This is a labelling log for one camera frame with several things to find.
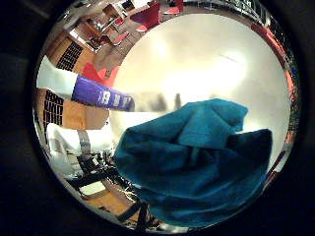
teal cloth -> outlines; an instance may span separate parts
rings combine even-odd
[[[114,154],[118,172],[166,223],[201,227],[225,220],[263,190],[269,130],[236,135],[246,107],[222,99],[191,102],[128,128]]]

desk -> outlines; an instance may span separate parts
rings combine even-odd
[[[244,132],[273,132],[270,166],[283,148],[289,118],[283,68],[256,32],[230,18],[191,14],[150,30],[122,62],[114,88],[135,94],[136,103],[136,112],[110,112],[116,142],[127,127],[166,114],[176,103],[219,97],[248,107]],[[162,100],[164,109],[146,108],[153,100]]]

